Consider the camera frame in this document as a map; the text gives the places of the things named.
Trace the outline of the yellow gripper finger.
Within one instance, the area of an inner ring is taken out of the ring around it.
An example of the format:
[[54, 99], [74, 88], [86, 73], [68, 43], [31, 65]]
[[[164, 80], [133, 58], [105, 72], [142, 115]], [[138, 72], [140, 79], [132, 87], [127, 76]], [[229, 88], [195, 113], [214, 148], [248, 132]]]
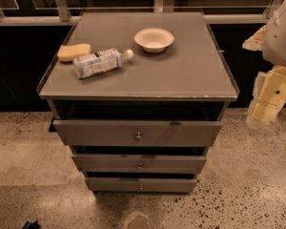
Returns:
[[280, 108], [272, 105], [259, 104], [255, 99], [248, 108], [246, 123], [251, 127], [262, 127], [273, 121], [278, 115]]

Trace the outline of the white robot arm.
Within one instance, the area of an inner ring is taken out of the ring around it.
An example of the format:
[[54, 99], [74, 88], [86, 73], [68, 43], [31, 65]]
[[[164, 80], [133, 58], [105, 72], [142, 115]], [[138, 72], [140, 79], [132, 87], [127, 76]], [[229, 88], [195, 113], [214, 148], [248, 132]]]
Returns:
[[246, 122], [259, 128], [273, 121], [286, 104], [286, 0], [282, 2], [267, 24], [243, 44], [249, 51], [261, 51], [266, 61], [274, 66], [255, 78], [253, 100]]

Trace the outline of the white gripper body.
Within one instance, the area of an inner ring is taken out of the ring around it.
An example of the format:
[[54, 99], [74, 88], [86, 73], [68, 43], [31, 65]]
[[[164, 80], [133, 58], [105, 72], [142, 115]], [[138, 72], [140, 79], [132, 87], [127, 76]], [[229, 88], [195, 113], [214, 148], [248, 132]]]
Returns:
[[286, 103], [286, 66], [275, 65], [265, 74], [257, 102], [282, 109]]

